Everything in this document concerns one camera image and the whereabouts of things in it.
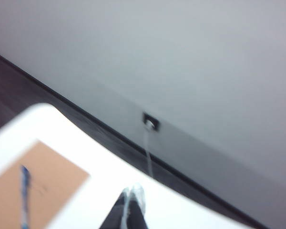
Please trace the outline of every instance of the white cable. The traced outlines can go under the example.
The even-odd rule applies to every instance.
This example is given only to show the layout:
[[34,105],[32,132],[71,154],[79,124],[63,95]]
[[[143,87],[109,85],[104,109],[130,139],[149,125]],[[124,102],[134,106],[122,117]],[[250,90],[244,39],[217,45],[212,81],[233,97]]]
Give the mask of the white cable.
[[148,174],[153,178],[153,168],[152,168],[152,160],[151,155],[149,153],[149,133],[153,130],[154,125],[150,120],[147,120],[145,123],[145,132],[144,132],[144,149],[147,157],[147,166],[148,166]]

